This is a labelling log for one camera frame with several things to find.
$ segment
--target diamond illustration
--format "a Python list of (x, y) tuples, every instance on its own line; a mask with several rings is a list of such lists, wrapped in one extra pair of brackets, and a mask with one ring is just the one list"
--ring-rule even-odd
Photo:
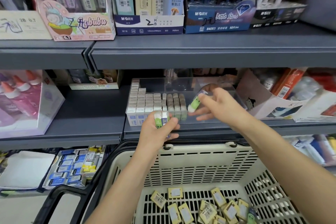
[(241, 16), (244, 12), (246, 12), (247, 10), (250, 9), (250, 5), (240, 5), (237, 7), (237, 12), (239, 14), (239, 16)]

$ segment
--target gray metal shelf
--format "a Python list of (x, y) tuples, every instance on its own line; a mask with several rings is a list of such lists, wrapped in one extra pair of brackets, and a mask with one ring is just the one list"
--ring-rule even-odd
[[(295, 123), (293, 120), (264, 120), (263, 122), (282, 136), (331, 134), (336, 132), (336, 123)], [(128, 121), (126, 121), (123, 139), (139, 139), (140, 130), (141, 127), (131, 127)], [(228, 125), (220, 122), (183, 124), (177, 132), (181, 139), (235, 139), (242, 137)]]
[(0, 40), (0, 69), (87, 69), (94, 41)]
[(97, 69), (195, 67), (336, 67), (336, 35), (315, 26), (286, 26), (239, 32), (119, 36), (99, 41)]
[(120, 90), (70, 90), (42, 136), (0, 139), (0, 150), (118, 144), (129, 86)]

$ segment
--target person's left hand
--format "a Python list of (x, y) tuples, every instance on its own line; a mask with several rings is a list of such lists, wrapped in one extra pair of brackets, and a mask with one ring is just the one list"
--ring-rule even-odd
[(151, 112), (147, 119), (143, 122), (140, 132), (139, 143), (137, 151), (144, 152), (150, 157), (156, 157), (159, 149), (163, 146), (165, 141), (175, 139), (179, 137), (177, 133), (170, 133), (172, 130), (180, 129), (177, 118), (170, 118), (170, 120), (162, 126), (162, 128), (156, 128), (154, 120), (154, 112)]

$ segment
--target cartoon character illustration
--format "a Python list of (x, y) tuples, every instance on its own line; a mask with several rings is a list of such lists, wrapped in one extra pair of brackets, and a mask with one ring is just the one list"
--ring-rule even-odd
[(73, 18), (63, 17), (61, 12), (54, 8), (49, 2), (48, 4), (44, 3), (44, 9), (46, 10), (45, 15), (49, 21), (48, 26), (50, 26), (53, 31), (59, 35), (70, 35), (73, 30), (72, 23), (74, 22)]
[(251, 99), (251, 98), (248, 98), (246, 100), (246, 106), (249, 110), (252, 110), (254, 108), (254, 103), (255, 103), (255, 99)]

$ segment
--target orange cap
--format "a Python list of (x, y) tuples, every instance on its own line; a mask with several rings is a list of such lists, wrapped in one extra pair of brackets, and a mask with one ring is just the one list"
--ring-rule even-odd
[(34, 74), (30, 70), (26, 70), (26, 75), (27, 75), (29, 81), (33, 81), (33, 80), (37, 79), (36, 74)]
[(23, 84), (25, 84), (26, 82), (22, 81), (20, 77), (18, 77), (17, 75), (13, 76), (14, 82), (16, 83), (17, 87), (22, 86)]
[(14, 91), (14, 88), (12, 86), (10, 86), (8, 83), (6, 82), (1, 82), (1, 86), (3, 87), (3, 90), (6, 92), (6, 93), (10, 93), (10, 92), (13, 92)]

